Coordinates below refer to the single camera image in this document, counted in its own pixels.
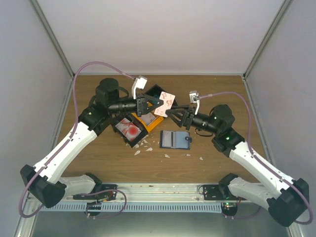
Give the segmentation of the navy blue card holder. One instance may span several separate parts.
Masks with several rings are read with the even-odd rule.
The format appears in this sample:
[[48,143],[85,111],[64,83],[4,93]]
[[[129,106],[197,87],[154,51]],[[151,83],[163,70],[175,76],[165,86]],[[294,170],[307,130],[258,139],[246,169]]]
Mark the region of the navy blue card holder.
[[160,148],[164,149],[180,149],[180,150],[189,150],[190,145],[192,143],[192,137],[190,136],[189,132],[185,131],[172,131],[174,134],[173,137],[173,147],[172,148],[166,148],[161,145],[162,142],[162,132],[163,130],[160,131]]

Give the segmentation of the black bin with red cards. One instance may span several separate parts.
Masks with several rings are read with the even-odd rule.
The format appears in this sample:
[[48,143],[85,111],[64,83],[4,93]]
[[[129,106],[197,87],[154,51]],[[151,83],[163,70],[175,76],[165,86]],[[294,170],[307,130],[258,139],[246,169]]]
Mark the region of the black bin with red cards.
[[114,117],[112,128],[132,148],[136,148],[138,143],[148,135],[144,125],[133,115]]

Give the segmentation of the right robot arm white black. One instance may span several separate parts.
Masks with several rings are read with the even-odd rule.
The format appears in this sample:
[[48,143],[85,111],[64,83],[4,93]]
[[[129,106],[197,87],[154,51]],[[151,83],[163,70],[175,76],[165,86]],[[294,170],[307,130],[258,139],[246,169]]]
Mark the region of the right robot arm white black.
[[230,200],[244,198],[268,211],[280,225],[289,227],[308,211],[309,224],[313,220],[309,202],[309,185],[302,178],[295,180],[262,158],[233,128],[235,117],[226,104],[215,106],[208,115],[198,113],[189,106],[178,106],[166,114],[179,126],[210,132],[216,150],[237,162],[252,174],[259,185],[249,183],[235,174],[219,181],[219,196]]

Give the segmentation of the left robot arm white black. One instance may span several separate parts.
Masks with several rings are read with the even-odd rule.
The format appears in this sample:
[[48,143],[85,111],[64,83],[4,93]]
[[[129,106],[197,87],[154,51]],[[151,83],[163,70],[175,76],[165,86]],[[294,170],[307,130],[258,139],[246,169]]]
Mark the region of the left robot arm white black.
[[75,157],[108,126],[116,115],[136,113],[146,115],[163,105],[159,98],[147,94],[136,95],[145,86],[144,77],[137,78],[132,96],[120,97],[127,92],[116,79],[105,78],[99,82],[95,95],[87,108],[76,118],[69,134],[41,161],[34,166],[25,165],[20,174],[23,182],[43,206],[51,208],[63,198],[86,194],[97,199],[102,193],[102,181],[91,173],[63,178],[62,174]]

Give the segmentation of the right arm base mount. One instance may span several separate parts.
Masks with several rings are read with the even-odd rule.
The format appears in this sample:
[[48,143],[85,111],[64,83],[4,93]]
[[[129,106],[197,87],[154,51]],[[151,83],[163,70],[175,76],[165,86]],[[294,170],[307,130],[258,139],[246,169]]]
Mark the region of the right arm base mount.
[[218,184],[204,184],[197,187],[197,192],[209,201],[244,201],[246,199],[235,196],[226,196],[221,193]]

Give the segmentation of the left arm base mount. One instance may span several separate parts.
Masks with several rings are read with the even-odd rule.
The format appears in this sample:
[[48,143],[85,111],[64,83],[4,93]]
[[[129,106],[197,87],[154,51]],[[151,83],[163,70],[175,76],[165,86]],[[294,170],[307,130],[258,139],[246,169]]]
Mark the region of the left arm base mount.
[[84,195],[74,195],[74,200],[96,200],[96,201],[111,201],[116,199],[116,184],[101,184],[96,185],[96,187],[91,191],[91,194],[102,192],[97,195],[84,196]]

